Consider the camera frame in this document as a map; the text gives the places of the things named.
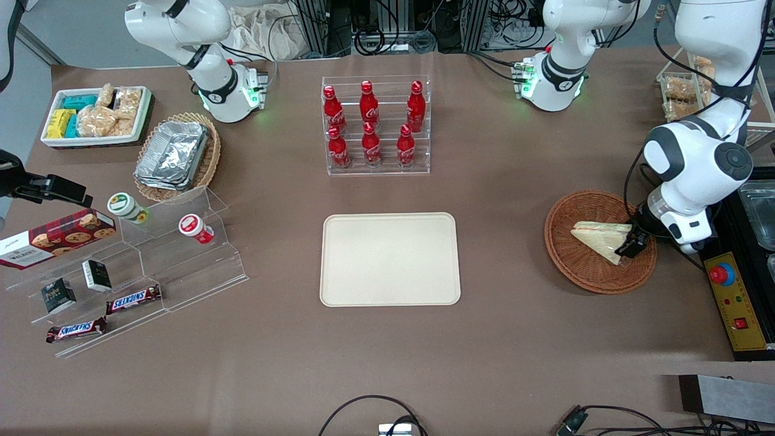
yellow control panel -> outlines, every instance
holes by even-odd
[[[762,328],[751,307],[746,286],[731,252],[705,261],[705,271],[711,280],[718,311],[735,351],[766,349]]]

brown table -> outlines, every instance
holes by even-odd
[[[619,193],[646,133],[663,122],[656,50],[601,50],[560,113],[516,101],[469,57],[432,56],[430,176],[330,178],[321,144],[321,76],[400,74],[418,57],[282,64],[266,110],[218,125],[225,145],[211,188],[230,206],[225,222],[248,282],[69,359],[54,358],[26,304],[0,292],[3,434],[316,434],[334,408],[366,393],[406,401],[434,435],[547,434],[575,403],[696,422],[669,375],[775,383],[772,363],[731,362],[703,275],[673,250],[660,248],[641,289],[596,296],[565,279],[543,247],[551,205],[578,189]],[[145,85],[157,97],[153,124],[202,112],[180,67],[52,75],[54,91]],[[36,143],[28,168],[86,184],[99,207],[135,192],[137,151]],[[632,198],[645,194],[634,182]],[[16,201],[4,234],[29,227],[34,213],[44,221],[76,209]],[[458,304],[320,303],[327,216],[419,211],[457,221]],[[400,414],[362,403],[327,434],[374,434]],[[642,422],[599,412],[588,424]]]

yellow snack package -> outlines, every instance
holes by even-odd
[[[46,129],[46,137],[64,138],[64,133],[67,131],[67,123],[73,115],[75,115],[75,109],[57,109],[53,111],[51,122]]]

beige tray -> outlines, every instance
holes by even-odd
[[[455,219],[448,213],[325,221],[320,301],[326,306],[446,306],[460,299]]]

cookie image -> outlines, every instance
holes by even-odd
[[[70,248],[70,247],[62,247],[62,248],[58,248],[58,249],[56,249],[54,251],[51,251],[51,254],[53,254],[54,256],[61,256],[62,254],[65,254],[65,253],[67,253],[69,251],[73,251],[73,249]]]
[[[78,222],[78,225],[85,228],[86,230],[94,230],[99,227],[99,224],[99,218],[91,213],[81,218],[81,221]]]
[[[33,245],[38,248],[50,248],[53,247],[53,243],[48,240],[46,234],[39,234],[33,238]]]
[[[70,242],[71,244],[79,244],[81,242],[86,242],[87,240],[91,239],[90,234],[85,234],[83,232],[76,232],[74,234],[68,234],[64,239],[67,242]]]
[[[102,239],[104,237],[113,236],[115,234],[114,229],[100,229],[95,231],[95,237],[97,239]]]

